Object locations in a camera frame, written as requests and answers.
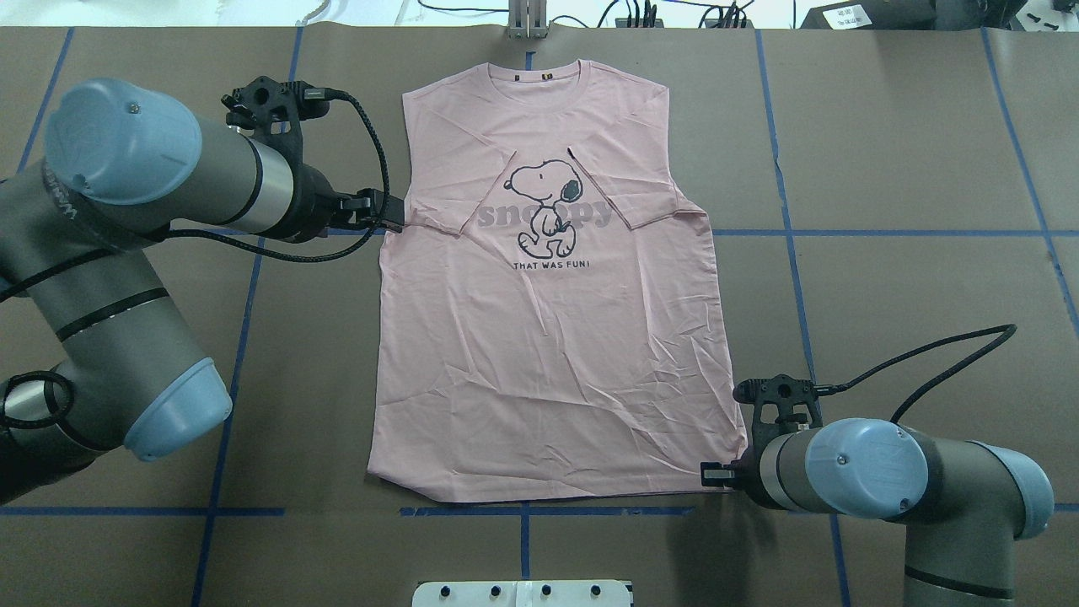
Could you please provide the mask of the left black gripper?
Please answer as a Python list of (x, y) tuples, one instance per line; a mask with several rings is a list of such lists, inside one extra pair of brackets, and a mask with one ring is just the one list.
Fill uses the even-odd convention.
[(287, 242), (309, 242), (324, 237), (329, 229), (400, 232), (405, 201), (379, 189), (361, 189), (354, 195), (334, 190), (328, 178), (308, 164), (299, 170), (300, 192), (287, 222)]

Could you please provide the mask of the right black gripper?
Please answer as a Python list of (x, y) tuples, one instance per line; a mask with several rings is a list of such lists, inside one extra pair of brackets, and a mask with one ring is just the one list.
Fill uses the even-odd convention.
[(760, 507), (789, 507), (778, 472), (781, 450), (766, 447), (756, 453), (752, 447), (745, 449), (743, 457), (726, 465), (726, 469), (702, 469), (701, 486), (745, 492)]

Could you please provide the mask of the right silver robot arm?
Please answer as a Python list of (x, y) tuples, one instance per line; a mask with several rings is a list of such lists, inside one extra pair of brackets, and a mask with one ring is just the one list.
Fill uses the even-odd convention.
[(1027, 454), (880, 419), (778, 434), (699, 473), (764, 508), (905, 527), (905, 606), (1013, 606), (1015, 544), (1055, 513), (1055, 489)]

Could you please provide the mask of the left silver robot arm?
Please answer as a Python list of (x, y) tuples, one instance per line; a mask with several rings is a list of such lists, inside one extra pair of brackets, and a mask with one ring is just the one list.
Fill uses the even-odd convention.
[(293, 264), (227, 232), (303, 243), (331, 229), (400, 232), (390, 184), (351, 195), (303, 158), (303, 121), (344, 101), (361, 116), (382, 180), (383, 146), (347, 92), (259, 77), (223, 96), (224, 123), (174, 97), (98, 78), (62, 97), (44, 158), (3, 181), (3, 299), (35, 301), (66, 357), (3, 381), (3, 503), (113, 449), (151, 463), (227, 420), (232, 397), (148, 261), (167, 239), (211, 239)]

